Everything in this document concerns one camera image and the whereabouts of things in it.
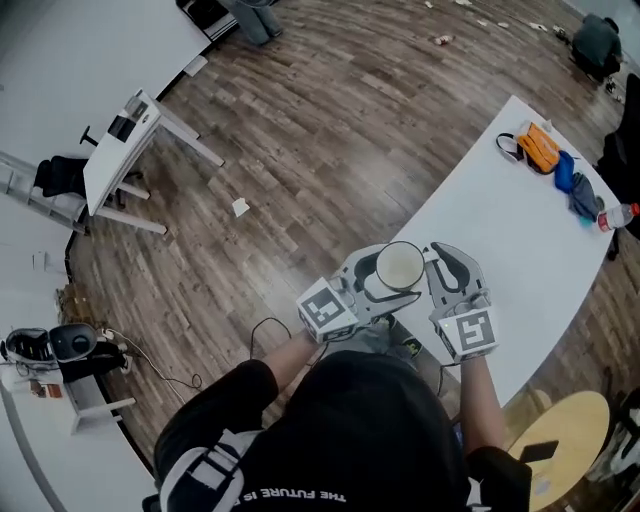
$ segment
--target white ladder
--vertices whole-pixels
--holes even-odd
[[[55,203],[58,196],[47,199],[33,195],[37,172],[35,166],[0,151],[0,168],[5,168],[9,171],[8,179],[0,178],[0,194],[4,194],[23,207],[29,208],[52,222],[70,228],[82,235],[85,234],[85,226],[75,220],[77,211],[69,213],[56,206]],[[16,174],[24,176],[31,183],[28,191],[12,186]]]

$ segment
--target wooden floor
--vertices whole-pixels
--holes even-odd
[[[160,133],[139,160],[151,199],[129,198],[127,210],[167,224],[167,234],[95,218],[72,249],[96,317],[140,343],[167,375],[190,382],[197,372],[206,385],[247,359],[261,319],[299,328],[294,299],[354,249],[390,240],[511,94],[597,159],[622,106],[551,33],[521,23],[573,31],[577,14],[557,0],[432,1],[433,9],[422,0],[281,0],[278,40],[254,48],[235,32],[195,78],[183,78],[163,103],[226,164],[213,168]],[[443,34],[456,39],[435,46]],[[231,203],[240,197],[251,210],[236,219]],[[640,385],[640,244],[621,242],[621,257],[603,266],[532,379],[554,401],[601,390],[605,366],[617,388]],[[261,329],[258,355],[284,335],[277,325]],[[123,416],[150,456],[180,402],[142,360],[106,382],[114,398],[138,399]],[[451,414],[456,397],[448,383]],[[585,485],[569,498],[577,512],[609,499]]]

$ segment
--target bottle label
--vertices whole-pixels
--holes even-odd
[[[602,231],[609,231],[611,228],[609,227],[609,223],[607,222],[607,215],[605,213],[601,213],[598,215],[598,226]]]

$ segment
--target dark green shirt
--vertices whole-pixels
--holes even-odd
[[[594,65],[603,67],[610,54],[622,57],[620,38],[613,27],[595,14],[584,19],[582,27],[573,37],[573,46]]]

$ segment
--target forearm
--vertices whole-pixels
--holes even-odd
[[[271,369],[278,389],[282,391],[291,384],[317,350],[318,344],[309,333],[300,331],[267,354],[262,361]]]
[[[484,357],[462,363],[460,417],[464,449],[504,448],[505,422],[489,367]]]

